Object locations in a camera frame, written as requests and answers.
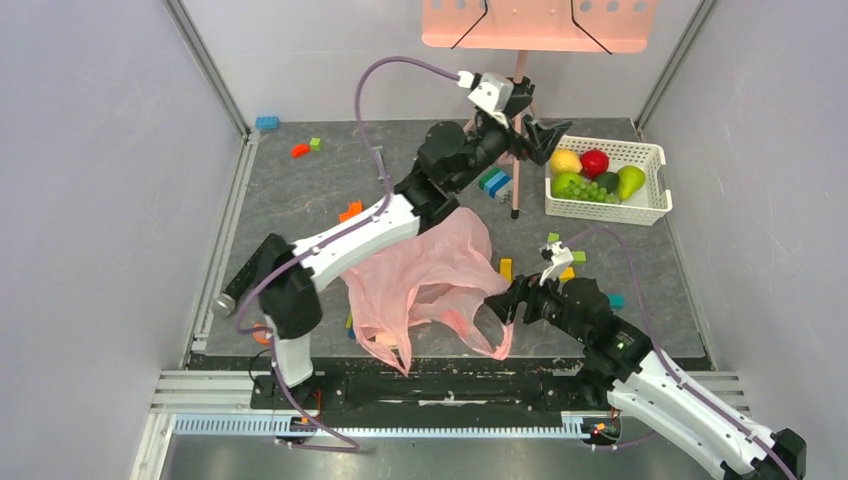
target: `gray floor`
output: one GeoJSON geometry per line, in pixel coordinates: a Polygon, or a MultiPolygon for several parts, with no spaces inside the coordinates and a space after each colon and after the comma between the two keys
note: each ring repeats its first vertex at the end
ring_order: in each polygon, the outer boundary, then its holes
{"type": "MultiPolygon", "coordinates": [[[[630,434],[645,430],[631,422],[630,434]]],[[[162,478],[274,479],[566,479],[708,480],[711,477],[663,438],[615,453],[591,453],[576,440],[362,439],[364,453],[288,450],[270,438],[177,435],[162,478]]]]}
{"type": "MultiPolygon", "coordinates": [[[[432,121],[385,121],[369,124],[375,145],[384,145],[387,167],[395,180],[411,168],[413,155],[432,121]]],[[[585,119],[575,122],[571,135],[618,140],[637,140],[629,120],[585,119]]],[[[469,186],[460,203],[470,207],[488,226],[494,247],[493,265],[501,257],[513,259],[516,273],[540,271],[544,263],[538,247],[548,232],[563,239],[599,222],[549,217],[544,214],[544,172],[532,164],[521,169],[521,216],[509,217],[510,207],[469,186]]],[[[361,199],[368,206],[383,192],[376,168],[360,143],[353,122],[283,124],[280,130],[260,140],[247,194],[226,269],[225,282],[238,271],[269,232],[293,241],[311,236],[338,223],[338,214],[350,201],[361,199]],[[308,143],[311,137],[323,139],[321,152],[292,159],[291,148],[308,143]]],[[[672,246],[665,220],[652,227],[611,224],[623,234],[635,256],[652,314],[652,322],[662,345],[673,356],[700,357],[703,344],[696,327],[686,285],[672,246]]],[[[635,307],[635,292],[617,243],[607,235],[583,241],[577,249],[586,251],[588,262],[577,267],[579,276],[596,278],[601,289],[620,293],[627,306],[620,315],[641,325],[635,307]]],[[[347,288],[337,279],[321,293],[323,322],[313,331],[315,356],[365,356],[367,353],[347,336],[344,321],[348,314],[347,288]]],[[[260,321],[258,307],[249,314],[260,321]]],[[[494,315],[483,308],[475,319],[493,345],[500,343],[501,328],[494,315]]],[[[477,354],[456,334],[441,324],[416,327],[411,332],[415,356],[460,356],[477,354]]],[[[259,347],[251,337],[235,333],[227,321],[216,320],[207,343],[210,355],[252,355],[259,347]]],[[[581,345],[545,322],[516,325],[511,356],[580,357],[581,345]]]]}

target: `green apple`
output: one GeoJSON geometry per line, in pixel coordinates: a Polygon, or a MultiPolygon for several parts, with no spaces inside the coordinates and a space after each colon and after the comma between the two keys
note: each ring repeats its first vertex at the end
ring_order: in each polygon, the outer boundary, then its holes
{"type": "Polygon", "coordinates": [[[583,177],[576,172],[563,172],[551,180],[551,196],[565,198],[565,191],[570,185],[583,185],[583,177]]]}
{"type": "Polygon", "coordinates": [[[618,198],[622,201],[630,198],[645,184],[645,172],[639,167],[627,165],[618,171],[618,198]]]}

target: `green block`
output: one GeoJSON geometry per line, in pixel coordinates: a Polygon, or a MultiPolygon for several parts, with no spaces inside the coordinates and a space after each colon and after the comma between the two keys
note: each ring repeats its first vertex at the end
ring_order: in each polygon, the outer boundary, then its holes
{"type": "Polygon", "coordinates": [[[497,175],[498,172],[500,172],[500,171],[501,171],[501,169],[499,169],[499,168],[493,168],[493,169],[489,170],[488,172],[486,172],[485,175],[480,177],[480,181],[477,182],[477,186],[480,187],[480,190],[483,190],[486,187],[486,182],[491,180],[492,177],[497,175]]]}
{"type": "Polygon", "coordinates": [[[583,265],[586,263],[586,252],[573,251],[571,255],[574,257],[574,265],[583,265]]]}

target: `robotic arm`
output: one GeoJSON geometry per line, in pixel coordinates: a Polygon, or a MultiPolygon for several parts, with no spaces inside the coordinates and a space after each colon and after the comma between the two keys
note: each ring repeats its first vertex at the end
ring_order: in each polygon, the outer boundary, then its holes
{"type": "MultiPolygon", "coordinates": [[[[534,86],[527,78],[515,84],[496,74],[460,72],[457,83],[470,90],[468,98],[476,106],[472,131],[464,132],[455,122],[437,123],[387,207],[374,205],[294,243],[270,234],[216,299],[219,310],[230,313],[259,280],[293,262],[259,294],[273,331],[278,368],[290,387],[313,373],[309,332],[321,321],[318,292],[368,256],[438,225],[459,206],[453,194],[502,154],[543,165],[568,128],[543,129],[530,116],[522,118],[527,136],[512,128],[514,117],[532,101],[534,86]],[[345,233],[351,224],[363,221],[361,228],[345,233]],[[343,242],[327,243],[342,235],[343,242]]],[[[560,285],[559,274],[572,260],[562,244],[548,245],[542,254],[551,263],[548,269],[518,276],[506,292],[485,303],[506,324],[515,320],[518,305],[526,303],[524,323],[544,319],[581,342],[586,360],[577,377],[590,404],[632,414],[687,452],[713,478],[786,478],[774,456],[796,478],[804,477],[806,444],[801,437],[789,429],[775,433],[757,424],[700,386],[668,355],[655,350],[642,331],[616,316],[594,280],[575,278],[560,285]],[[767,456],[767,450],[774,453],[767,456]]]]}

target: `pink plastic bag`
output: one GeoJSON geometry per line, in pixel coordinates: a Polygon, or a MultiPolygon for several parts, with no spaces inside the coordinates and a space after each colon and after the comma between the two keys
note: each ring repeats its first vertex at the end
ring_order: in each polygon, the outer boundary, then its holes
{"type": "Polygon", "coordinates": [[[493,349],[474,326],[483,299],[509,287],[489,261],[489,231],[471,210],[458,208],[422,235],[372,255],[351,268],[347,283],[353,331],[369,353],[407,375],[412,363],[409,328],[436,320],[451,327],[472,350],[503,360],[512,325],[493,349]],[[387,343],[396,344],[400,362],[387,343]]]}

